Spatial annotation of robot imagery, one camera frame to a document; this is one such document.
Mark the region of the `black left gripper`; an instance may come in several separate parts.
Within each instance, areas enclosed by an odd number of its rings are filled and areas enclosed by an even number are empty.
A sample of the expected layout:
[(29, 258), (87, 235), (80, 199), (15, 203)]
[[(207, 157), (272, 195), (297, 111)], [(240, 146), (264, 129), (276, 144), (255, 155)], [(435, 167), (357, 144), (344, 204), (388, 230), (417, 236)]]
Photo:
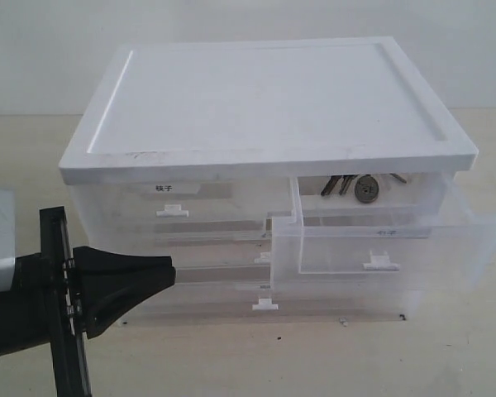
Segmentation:
[[(83, 341), (174, 285), (170, 256), (129, 256), (69, 245), (63, 207), (39, 212), (41, 249), (15, 259), (12, 286), (0, 292), (0, 357), (50, 345), (56, 393), (92, 394)], [(82, 282), (79, 298), (75, 265)]]

